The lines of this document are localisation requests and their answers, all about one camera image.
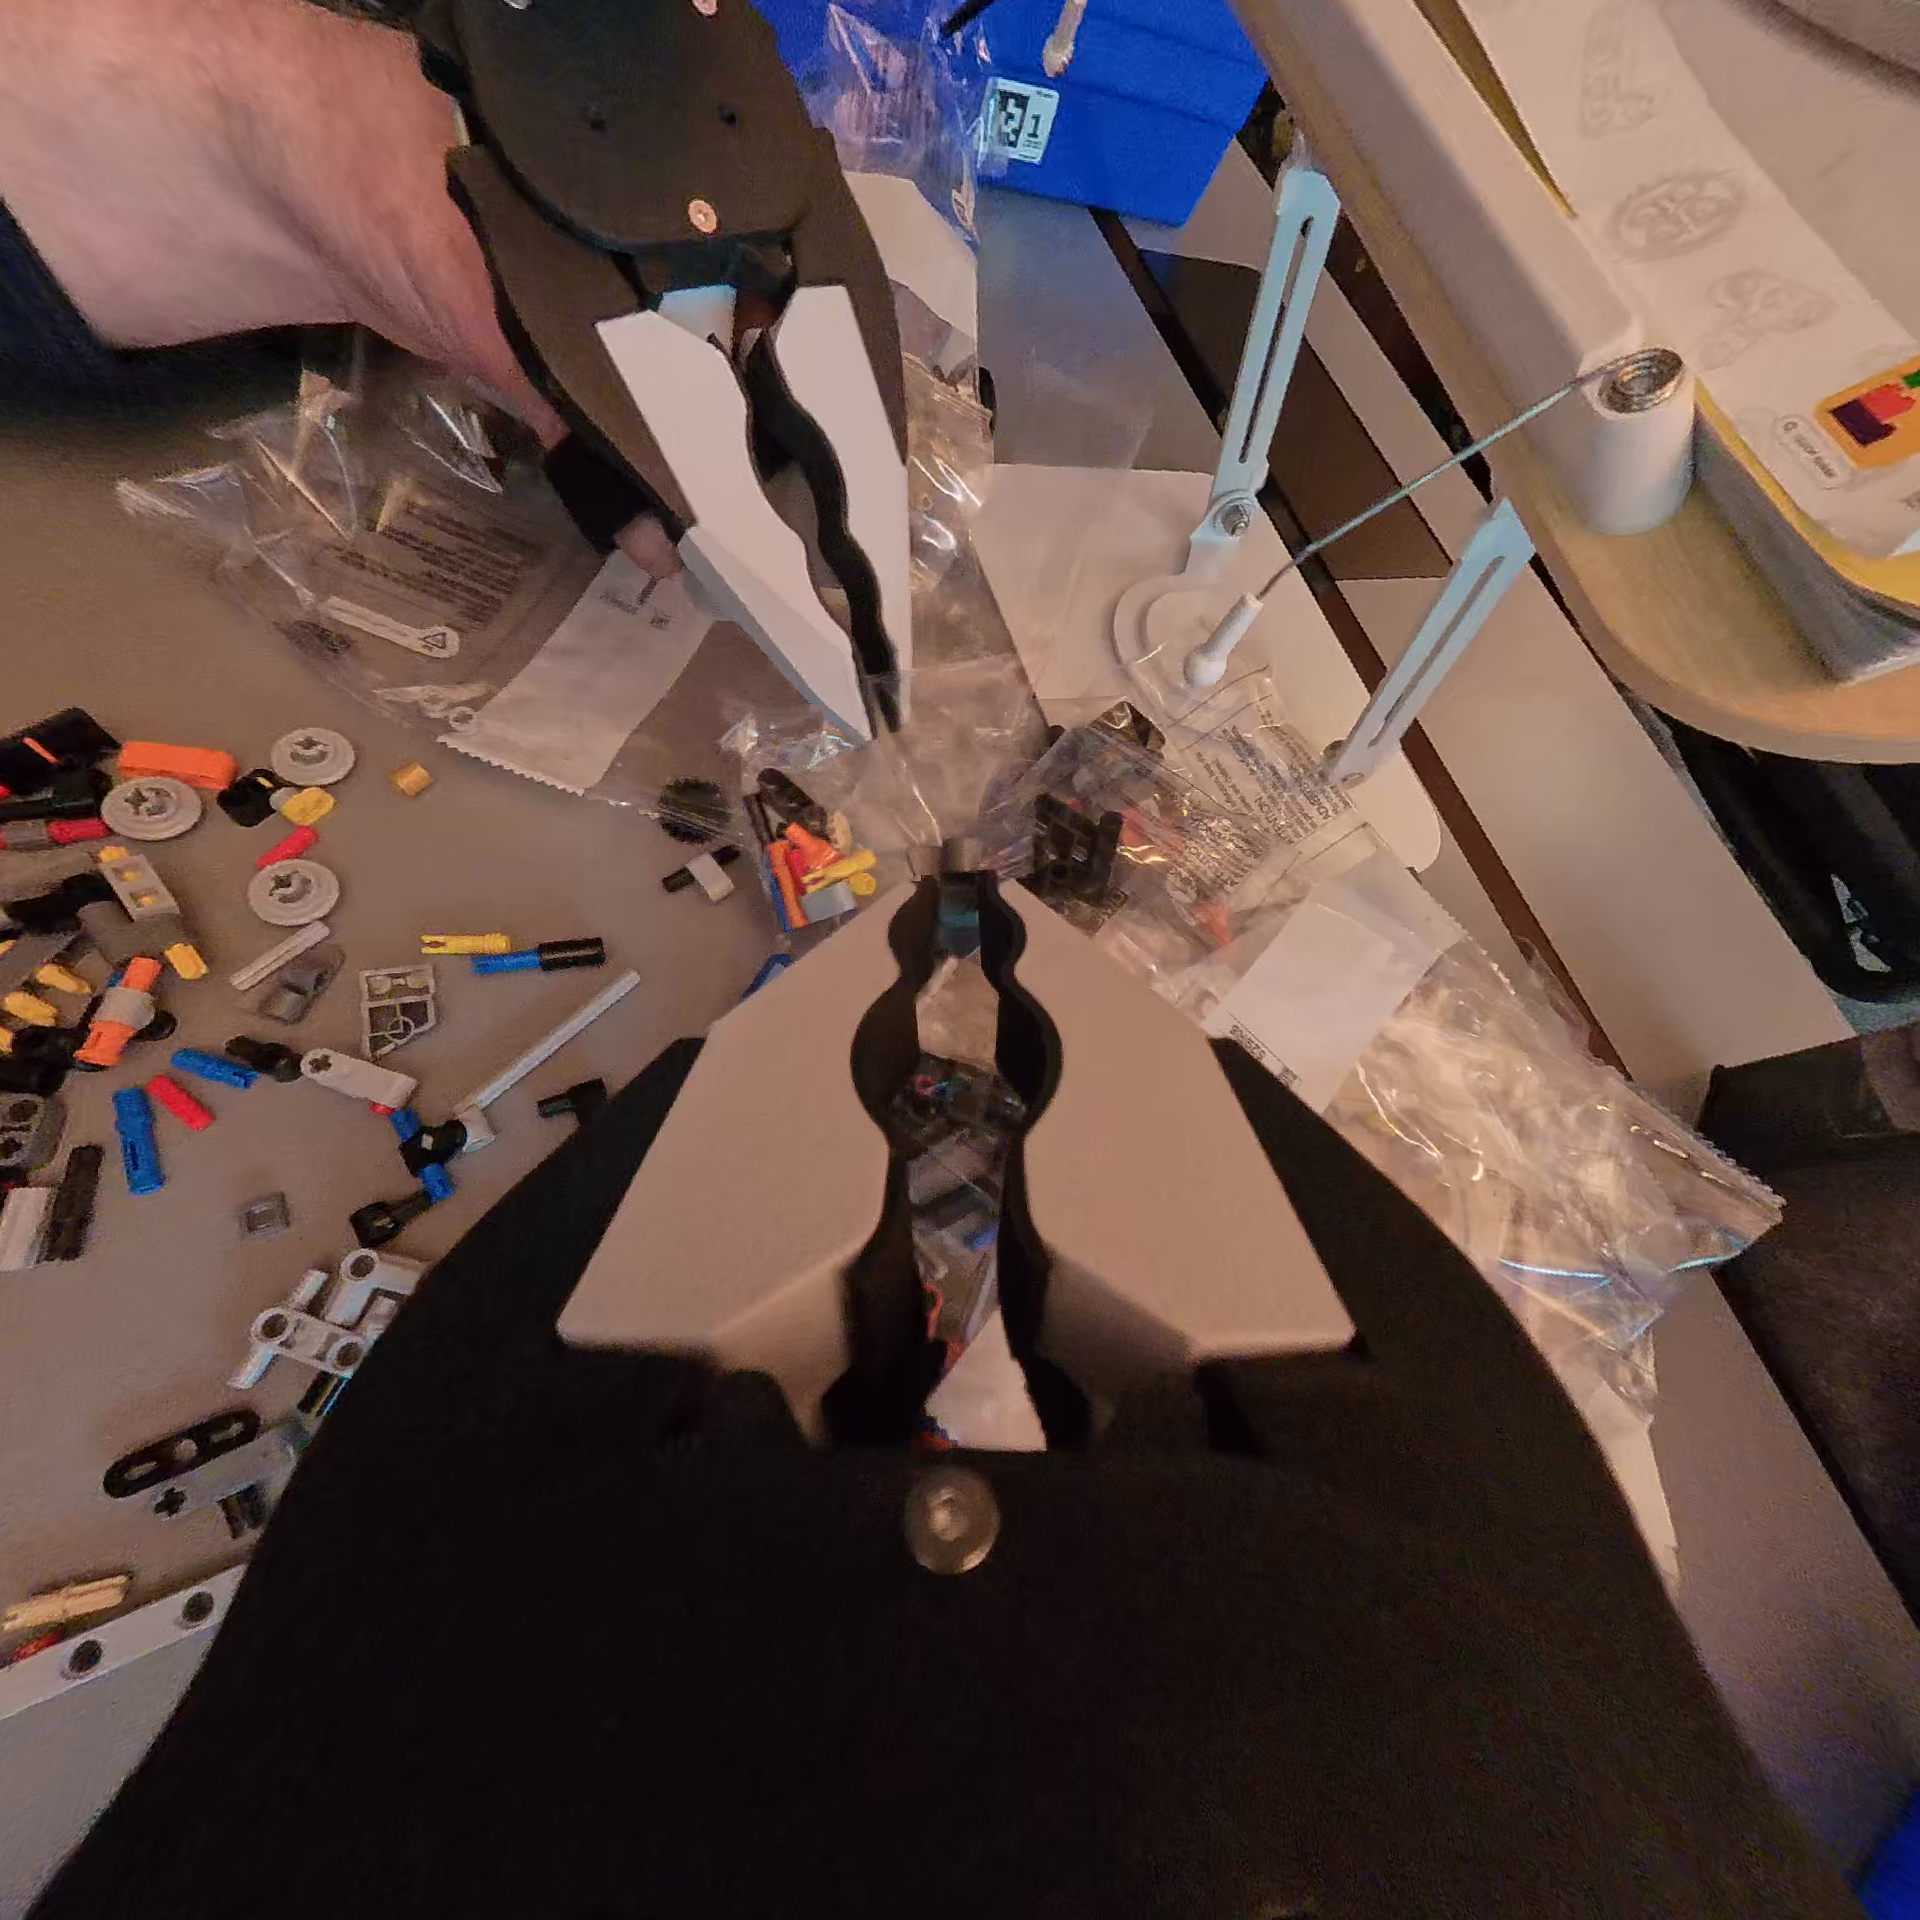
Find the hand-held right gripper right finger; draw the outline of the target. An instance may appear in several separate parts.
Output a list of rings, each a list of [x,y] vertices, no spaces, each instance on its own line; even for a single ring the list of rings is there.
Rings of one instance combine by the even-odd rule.
[[[1202,1028],[1018,881],[978,881],[997,1072],[1021,1121],[999,1317],[1050,1441],[1217,1359],[1338,1352],[1356,1326]]]

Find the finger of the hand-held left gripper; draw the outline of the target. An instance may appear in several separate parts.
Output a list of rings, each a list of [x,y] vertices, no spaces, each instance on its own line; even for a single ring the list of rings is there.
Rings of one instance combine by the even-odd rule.
[[[822,558],[849,597],[871,677],[911,662],[905,432],[893,424],[844,285],[798,288],[772,336],[794,441],[813,484]]]
[[[794,406],[772,362],[782,313],[745,367],[660,309],[595,328],[679,493],[679,556],[692,580],[796,689],[869,740],[901,728],[905,673],[863,671],[849,597],[827,569],[813,484],[794,447]]]

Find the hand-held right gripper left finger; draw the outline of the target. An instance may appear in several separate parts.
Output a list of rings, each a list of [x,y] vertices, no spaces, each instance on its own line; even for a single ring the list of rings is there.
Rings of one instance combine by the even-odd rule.
[[[935,879],[718,1020],[559,1309],[580,1350],[772,1378],[802,1430],[905,1445],[943,1368],[910,1222]]]

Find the pile of toy bricks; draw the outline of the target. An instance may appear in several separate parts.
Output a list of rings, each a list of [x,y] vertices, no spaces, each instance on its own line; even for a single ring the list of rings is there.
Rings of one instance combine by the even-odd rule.
[[[183,901],[207,960],[185,981],[159,961],[149,986],[164,1033],[132,1039],[114,1068],[78,1068],[51,1094],[29,1149],[4,1149],[4,1649],[78,1634],[68,1590],[117,1592],[117,1612],[234,1559],[220,1518],[154,1514],[156,1495],[110,1496],[105,1473],[179,1429],[250,1407],[273,1424],[311,1378],[277,1362],[267,1382],[234,1388],[250,1327],[306,1268],[335,1268],[353,1247],[350,1212],[413,1204],[422,1220],[397,1246],[444,1255],[516,1180],[562,1141],[534,1116],[550,1087],[637,1065],[641,997],[630,994],[516,1092],[494,1105],[497,1143],[457,1159],[449,1198],[425,1204],[394,1120],[356,1094],[260,1072],[244,1087],[177,1065],[181,1048],[227,1065],[228,1037],[290,1052],[356,1045],[356,974],[419,958],[421,930],[509,933],[519,944],[602,936],[611,967],[474,976],[463,958],[439,970],[439,1028],[404,1046],[415,1113],[449,1120],[452,1096],[484,1081],[578,1004],[642,960],[641,909],[659,834],[637,810],[572,800],[492,772],[460,753],[404,800],[381,776],[385,742],[356,735],[342,825],[319,855],[342,877],[323,944],[342,974],[300,1025],[257,1017],[259,990],[234,990],[242,961],[290,936],[259,921],[244,890],[257,856],[284,826],[230,825],[214,805],[183,839],[147,860]]]

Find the person's left hand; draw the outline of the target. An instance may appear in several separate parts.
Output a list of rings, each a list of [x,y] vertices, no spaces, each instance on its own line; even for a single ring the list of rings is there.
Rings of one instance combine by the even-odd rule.
[[[221,5],[211,49],[242,181],[290,232],[300,320],[346,320],[466,376],[550,449],[567,430],[522,369],[449,191],[457,112],[391,28],[313,5]]]

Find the serrated white paper bag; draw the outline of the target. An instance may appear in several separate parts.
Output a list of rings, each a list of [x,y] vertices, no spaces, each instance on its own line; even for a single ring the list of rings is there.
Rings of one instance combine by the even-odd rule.
[[[530,662],[439,745],[585,797],[711,625],[682,573],[653,577],[615,550]]]

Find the flat clear empty bag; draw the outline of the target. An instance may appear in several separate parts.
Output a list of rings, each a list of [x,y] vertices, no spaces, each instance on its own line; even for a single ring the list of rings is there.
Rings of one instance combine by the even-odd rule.
[[[634,560],[578,533],[515,420],[410,358],[355,349],[347,367],[301,367],[287,400],[205,441],[198,465],[118,479],[118,510],[194,550],[330,685],[439,746],[530,662],[605,558]],[[691,662],[602,784],[572,797],[700,842],[725,808],[707,740],[657,727]]]

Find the crumpled clear bag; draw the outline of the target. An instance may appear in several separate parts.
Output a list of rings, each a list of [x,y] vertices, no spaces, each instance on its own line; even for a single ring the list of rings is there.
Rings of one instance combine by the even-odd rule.
[[[1471,938],[1430,961],[1329,1117],[1478,1268],[1609,1448],[1650,1429],[1658,1320],[1786,1215]]]

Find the blue bin with white tag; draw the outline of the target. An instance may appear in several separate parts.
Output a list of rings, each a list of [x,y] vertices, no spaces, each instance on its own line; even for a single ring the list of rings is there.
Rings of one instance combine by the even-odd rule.
[[[756,2],[841,162],[910,181],[962,236],[982,184],[1182,223],[1263,92],[1233,6],[1090,2],[1051,80],[1058,8]]]

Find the long grey toy beam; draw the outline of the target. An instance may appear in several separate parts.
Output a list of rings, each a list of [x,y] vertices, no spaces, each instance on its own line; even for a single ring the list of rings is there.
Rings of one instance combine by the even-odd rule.
[[[227,1618],[247,1570],[247,1564],[237,1564],[130,1613],[84,1622],[59,1642],[26,1660],[6,1662],[3,1666],[3,1721],[70,1695],[157,1653],[198,1646]]]

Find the white instruction booklet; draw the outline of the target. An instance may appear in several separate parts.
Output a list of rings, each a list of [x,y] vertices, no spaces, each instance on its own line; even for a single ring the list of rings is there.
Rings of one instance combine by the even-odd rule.
[[[1697,474],[1842,682],[1916,665],[1916,324],[1741,136],[1658,5],[1462,5],[1547,178],[1697,376]]]

